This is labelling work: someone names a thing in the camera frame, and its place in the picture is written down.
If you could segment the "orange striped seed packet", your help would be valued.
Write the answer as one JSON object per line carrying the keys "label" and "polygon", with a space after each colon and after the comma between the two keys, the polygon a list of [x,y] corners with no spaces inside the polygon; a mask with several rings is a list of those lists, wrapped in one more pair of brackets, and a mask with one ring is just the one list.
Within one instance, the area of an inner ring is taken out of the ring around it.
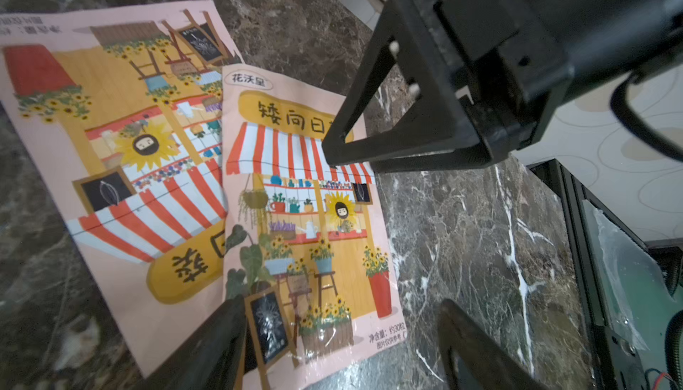
{"label": "orange striped seed packet", "polygon": [[241,297],[240,389],[302,389],[407,340],[377,181],[333,166],[343,97],[246,64],[223,68],[224,295]]}

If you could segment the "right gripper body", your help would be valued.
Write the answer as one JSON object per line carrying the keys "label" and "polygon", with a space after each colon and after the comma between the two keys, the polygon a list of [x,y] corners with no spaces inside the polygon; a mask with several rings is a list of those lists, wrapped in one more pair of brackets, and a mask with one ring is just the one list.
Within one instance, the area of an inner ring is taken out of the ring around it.
{"label": "right gripper body", "polygon": [[681,63],[682,0],[438,0],[434,11],[455,48],[448,79],[468,84],[474,100],[438,95],[430,148],[530,146],[558,107],[619,76],[617,119],[650,146],[673,148],[626,92]]}

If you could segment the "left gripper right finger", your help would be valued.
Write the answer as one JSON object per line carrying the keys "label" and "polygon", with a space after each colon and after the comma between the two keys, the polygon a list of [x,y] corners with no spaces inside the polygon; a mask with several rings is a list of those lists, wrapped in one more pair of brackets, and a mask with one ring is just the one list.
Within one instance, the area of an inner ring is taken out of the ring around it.
{"label": "left gripper right finger", "polygon": [[455,358],[461,360],[462,366],[482,389],[545,388],[451,299],[444,299],[439,305],[437,332],[449,388],[462,387]]}

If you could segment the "pink striped seed packet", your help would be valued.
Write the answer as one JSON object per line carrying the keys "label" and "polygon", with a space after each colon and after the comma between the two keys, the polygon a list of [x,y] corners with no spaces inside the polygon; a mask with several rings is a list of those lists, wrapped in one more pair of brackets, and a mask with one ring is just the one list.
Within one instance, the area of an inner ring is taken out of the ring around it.
{"label": "pink striped seed packet", "polygon": [[1,102],[144,375],[221,302],[222,73],[211,0],[1,17]]}

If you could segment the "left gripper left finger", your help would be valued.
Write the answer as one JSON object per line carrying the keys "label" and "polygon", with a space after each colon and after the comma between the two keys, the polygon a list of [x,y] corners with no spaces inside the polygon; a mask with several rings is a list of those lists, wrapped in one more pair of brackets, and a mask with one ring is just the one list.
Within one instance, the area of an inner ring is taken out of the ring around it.
{"label": "left gripper left finger", "polygon": [[232,389],[247,333],[245,298],[224,301],[211,316],[135,389]]}

